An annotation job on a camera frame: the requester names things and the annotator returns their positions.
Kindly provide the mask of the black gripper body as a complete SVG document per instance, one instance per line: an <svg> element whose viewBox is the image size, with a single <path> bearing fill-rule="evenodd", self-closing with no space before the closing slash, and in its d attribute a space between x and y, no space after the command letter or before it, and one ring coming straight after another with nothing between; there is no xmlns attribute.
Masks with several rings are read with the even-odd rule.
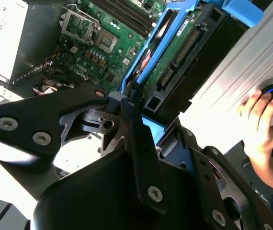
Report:
<svg viewBox="0 0 273 230"><path fill-rule="evenodd" d="M122 109L115 150L47 189L34 230L201 230L208 159L185 149L186 169L160 161L140 112Z"/></svg>

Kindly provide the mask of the person's hand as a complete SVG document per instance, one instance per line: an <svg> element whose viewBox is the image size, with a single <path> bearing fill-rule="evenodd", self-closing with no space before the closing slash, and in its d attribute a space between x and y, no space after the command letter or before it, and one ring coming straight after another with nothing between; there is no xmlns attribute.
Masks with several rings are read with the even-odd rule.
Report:
<svg viewBox="0 0 273 230"><path fill-rule="evenodd" d="M257 90L239 109L244 151L251 159L267 161L273 150L273 97Z"/></svg>

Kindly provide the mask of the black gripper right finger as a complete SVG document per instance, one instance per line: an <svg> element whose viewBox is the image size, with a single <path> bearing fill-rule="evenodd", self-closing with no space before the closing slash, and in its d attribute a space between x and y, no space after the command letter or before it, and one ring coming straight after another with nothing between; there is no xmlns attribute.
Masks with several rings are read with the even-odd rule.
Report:
<svg viewBox="0 0 273 230"><path fill-rule="evenodd" d="M193 133L181 129L206 224L212 230L273 230L273 214L216 148L199 151Z"/></svg>

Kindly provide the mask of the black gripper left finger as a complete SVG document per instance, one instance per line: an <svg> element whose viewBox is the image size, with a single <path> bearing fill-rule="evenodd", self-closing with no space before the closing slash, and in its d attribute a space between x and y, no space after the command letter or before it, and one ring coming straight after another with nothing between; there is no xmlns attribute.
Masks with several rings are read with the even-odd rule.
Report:
<svg viewBox="0 0 273 230"><path fill-rule="evenodd" d="M88 132L103 135L102 156L128 155L133 208L165 214L166 185L138 103L123 95L116 99L92 84L0 104L0 161L44 171L61 147Z"/></svg>

